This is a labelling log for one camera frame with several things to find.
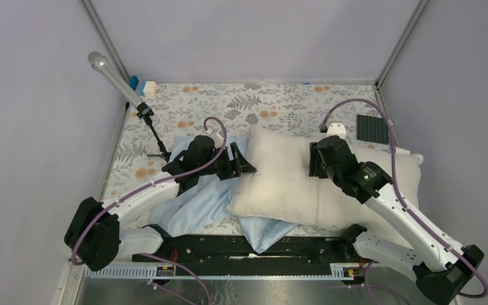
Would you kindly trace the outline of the cream white pillow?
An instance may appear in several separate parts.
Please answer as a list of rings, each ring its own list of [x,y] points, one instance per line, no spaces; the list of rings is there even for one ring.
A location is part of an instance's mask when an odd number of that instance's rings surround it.
[[[296,225],[337,236],[359,224],[394,243],[409,243],[380,215],[345,195],[329,179],[309,176],[310,139],[253,127],[245,158],[256,169],[242,176],[227,207],[253,250],[261,253]]]

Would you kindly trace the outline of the light blue pillowcase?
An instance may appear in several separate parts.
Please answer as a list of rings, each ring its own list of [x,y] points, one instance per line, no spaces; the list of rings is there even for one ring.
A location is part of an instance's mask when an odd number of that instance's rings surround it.
[[[227,207],[239,182],[239,178],[219,180],[216,175],[202,176],[197,185],[184,194],[152,208],[148,223],[157,224],[171,236],[178,237],[198,233],[224,220],[235,221],[230,225],[230,232],[244,236],[255,252],[263,253],[298,225],[230,214]]]

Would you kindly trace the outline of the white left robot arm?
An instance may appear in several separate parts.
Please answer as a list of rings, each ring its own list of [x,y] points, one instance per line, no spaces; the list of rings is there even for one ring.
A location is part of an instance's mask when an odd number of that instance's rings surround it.
[[[148,182],[108,200],[93,197],[78,206],[65,233],[64,243],[71,249],[71,261],[100,271],[114,259],[148,253],[156,261],[171,255],[172,245],[151,226],[124,229],[124,225],[156,205],[172,200],[198,185],[202,176],[220,181],[255,173],[236,142],[217,147],[213,138],[195,137]]]

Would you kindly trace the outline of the dark grey studded baseplate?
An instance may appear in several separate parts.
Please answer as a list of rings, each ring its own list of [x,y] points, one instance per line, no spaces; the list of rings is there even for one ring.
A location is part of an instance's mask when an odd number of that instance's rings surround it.
[[[386,122],[383,118],[358,114],[356,117],[356,139],[388,145],[390,136]]]

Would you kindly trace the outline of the floral patterned table mat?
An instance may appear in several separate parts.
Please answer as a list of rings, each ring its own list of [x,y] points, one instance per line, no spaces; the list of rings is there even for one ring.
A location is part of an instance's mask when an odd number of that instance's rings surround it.
[[[348,142],[357,143],[357,117],[378,117],[386,110],[374,85],[160,83],[145,102],[154,111],[157,136],[135,109],[127,112],[101,199],[153,181],[165,164],[157,139],[171,149],[176,137],[202,134],[204,119],[210,128],[224,124],[232,137],[245,137],[254,126],[287,135],[317,136],[319,125],[327,119],[341,122]]]

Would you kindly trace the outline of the blue and white block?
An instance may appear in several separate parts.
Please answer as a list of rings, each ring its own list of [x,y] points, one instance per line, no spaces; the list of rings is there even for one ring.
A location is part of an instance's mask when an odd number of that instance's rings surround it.
[[[141,97],[153,97],[158,91],[155,81],[141,81],[137,76],[130,78],[129,85]]]

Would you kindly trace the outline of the silver microphone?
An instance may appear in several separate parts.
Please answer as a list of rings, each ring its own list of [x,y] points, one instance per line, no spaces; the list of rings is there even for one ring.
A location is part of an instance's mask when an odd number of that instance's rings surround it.
[[[135,90],[121,77],[119,72],[113,68],[109,60],[97,51],[88,55],[88,61],[92,68],[105,77],[134,108],[137,108],[143,100],[136,94]]]

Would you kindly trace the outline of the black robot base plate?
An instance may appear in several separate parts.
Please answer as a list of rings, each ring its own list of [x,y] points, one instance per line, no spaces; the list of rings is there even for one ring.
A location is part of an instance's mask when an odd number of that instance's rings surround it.
[[[257,253],[243,236],[191,234],[165,240],[149,257],[135,254],[132,261],[157,262],[159,258],[181,264],[191,271],[196,266],[228,266],[241,261],[258,261],[267,266],[333,263],[349,267],[351,276],[369,263],[339,238],[289,236],[265,252]]]

